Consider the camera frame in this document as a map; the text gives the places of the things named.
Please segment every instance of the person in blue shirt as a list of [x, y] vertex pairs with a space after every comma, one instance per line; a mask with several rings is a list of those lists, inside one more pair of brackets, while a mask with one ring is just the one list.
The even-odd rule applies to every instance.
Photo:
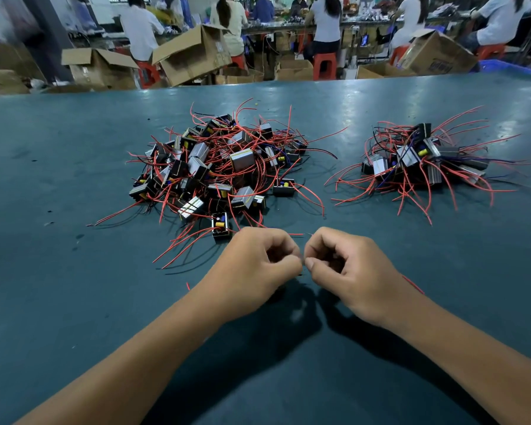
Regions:
[[275, 9], [271, 0], [257, 0], [254, 7], [254, 19], [260, 22], [272, 22], [275, 16]]

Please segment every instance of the woman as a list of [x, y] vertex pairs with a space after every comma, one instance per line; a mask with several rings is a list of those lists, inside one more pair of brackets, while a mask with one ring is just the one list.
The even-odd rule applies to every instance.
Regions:
[[340, 0], [316, 0], [305, 17], [305, 27], [311, 25], [313, 19], [317, 31], [312, 44], [303, 50], [303, 57], [313, 63], [315, 54], [332, 54], [340, 48], [340, 17], [342, 5]]
[[403, 28], [399, 29], [389, 43], [391, 49], [408, 45], [411, 35], [418, 29], [425, 27], [425, 20], [429, 14], [429, 0], [403, 0], [392, 18], [403, 13]]
[[531, 0], [489, 0], [471, 14], [472, 19], [488, 18], [488, 25], [460, 38], [460, 45], [475, 53], [480, 46], [509, 42], [515, 37], [519, 21], [530, 5]]
[[211, 24], [222, 25], [227, 28], [224, 41], [230, 56], [241, 56], [244, 53], [242, 40], [242, 24], [247, 24], [246, 11], [237, 1], [219, 0], [212, 6]]

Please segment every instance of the long dark hair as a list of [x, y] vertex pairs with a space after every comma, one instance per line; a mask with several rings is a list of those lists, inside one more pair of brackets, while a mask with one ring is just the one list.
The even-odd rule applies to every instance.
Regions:
[[219, 0], [219, 2], [216, 3], [216, 13], [219, 14], [220, 25], [228, 28], [230, 15], [232, 13], [230, 12], [230, 6], [228, 6], [227, 0]]
[[340, 0], [324, 0], [324, 11], [329, 16], [340, 16], [342, 6], [340, 6]]
[[525, 0], [514, 0], [515, 3], [515, 13], [519, 12], [521, 10], [521, 7], [523, 7], [523, 2]]
[[427, 15], [429, 14], [429, 0], [419, 0], [421, 3], [421, 13], [419, 13], [419, 20], [417, 21], [418, 24], [422, 24], [427, 19]]

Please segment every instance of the workbench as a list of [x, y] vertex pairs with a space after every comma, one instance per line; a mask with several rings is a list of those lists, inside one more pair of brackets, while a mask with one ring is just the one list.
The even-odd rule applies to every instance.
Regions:
[[[484, 105], [467, 121], [491, 126], [463, 143], [521, 134], [489, 147], [531, 161], [531, 76], [503, 73], [249, 85], [156, 91], [0, 97], [0, 424], [8, 424], [113, 352], [196, 285], [224, 246], [204, 238], [158, 270], [177, 235], [174, 215], [134, 210], [87, 224], [132, 203], [131, 178], [164, 127], [191, 125], [189, 108], [223, 114], [253, 97], [258, 114], [287, 122], [339, 156], [320, 152], [294, 177], [315, 191], [269, 198], [264, 223], [302, 248], [323, 225], [375, 239], [397, 269], [434, 301], [531, 357], [531, 189], [489, 195], [456, 186], [433, 194], [433, 226], [415, 206], [398, 217], [393, 194], [334, 207], [351, 191], [323, 183], [361, 161], [377, 121], [432, 122]], [[528, 177], [515, 181], [531, 186]], [[489, 176], [507, 171], [492, 167]], [[512, 185], [495, 185], [512, 189]], [[310, 274], [283, 297], [231, 322], [180, 367], [145, 423], [474, 424], [486, 412], [430, 360], [392, 334], [351, 316]]]

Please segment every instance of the forearm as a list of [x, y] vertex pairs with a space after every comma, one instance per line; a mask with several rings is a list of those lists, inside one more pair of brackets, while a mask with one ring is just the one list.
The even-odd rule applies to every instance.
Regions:
[[138, 424], [184, 359], [219, 325], [191, 292], [19, 424]]
[[531, 359], [427, 297], [409, 302], [391, 331], [445, 370], [501, 424], [531, 424]]

